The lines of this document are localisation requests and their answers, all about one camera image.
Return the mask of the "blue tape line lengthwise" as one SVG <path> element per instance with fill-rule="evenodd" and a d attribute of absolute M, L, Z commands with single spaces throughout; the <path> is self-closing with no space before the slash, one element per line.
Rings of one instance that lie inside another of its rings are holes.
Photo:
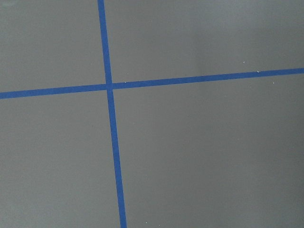
<path fill-rule="evenodd" d="M 108 112 L 109 112 L 109 124 L 111 131 L 111 142 L 112 142 L 112 151 L 113 151 L 114 174 L 115 174 L 115 184 L 116 184 L 116 192 L 117 192 L 119 220 L 120 220 L 120 227 L 127 228 L 104 1 L 99 0 L 97 2 L 97 5 L 98 5 L 98 13 L 99 13 L 99 21 L 100 21 L 102 50 L 103 50 L 105 83 L 106 83 L 107 103 L 108 103 Z"/>

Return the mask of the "blue tape line crosswise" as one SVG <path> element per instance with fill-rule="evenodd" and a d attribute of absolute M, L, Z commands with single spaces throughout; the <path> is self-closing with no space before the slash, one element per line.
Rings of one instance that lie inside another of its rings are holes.
<path fill-rule="evenodd" d="M 167 86 L 167 85 L 178 85 L 178 84 L 189 84 L 189 83 L 200 83 L 200 82 L 233 80 L 233 79 L 244 79 L 244 78 L 297 75 L 303 73 L 304 73 L 303 68 L 293 68 L 293 69 L 231 73 L 231 74 L 220 74 L 220 75 L 209 75 L 209 76 L 191 76 L 191 77 L 168 78 L 168 79 L 158 79 L 158 80 L 131 81 L 131 82 L 120 82 L 120 83 L 111 83 L 111 84 L 43 88 L 43 89 L 1 92 L 0 98 L 11 99 L 11 98 L 32 97 L 32 96 L 61 95 L 61 94 L 73 94 L 73 93 L 82 93 L 82 92 L 105 91 L 107 89 L 127 89 L 127 88 L 152 87 L 152 86 L 162 86 L 162 85 Z"/>

